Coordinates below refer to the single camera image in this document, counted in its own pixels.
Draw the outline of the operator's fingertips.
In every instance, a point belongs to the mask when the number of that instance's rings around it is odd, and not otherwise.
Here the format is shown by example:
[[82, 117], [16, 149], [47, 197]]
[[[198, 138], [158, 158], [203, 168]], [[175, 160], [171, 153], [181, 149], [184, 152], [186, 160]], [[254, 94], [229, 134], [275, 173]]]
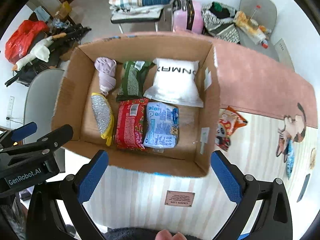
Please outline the operator's fingertips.
[[187, 238], [180, 232], [172, 234], [168, 230], [161, 230], [157, 233], [155, 240], [187, 240]]

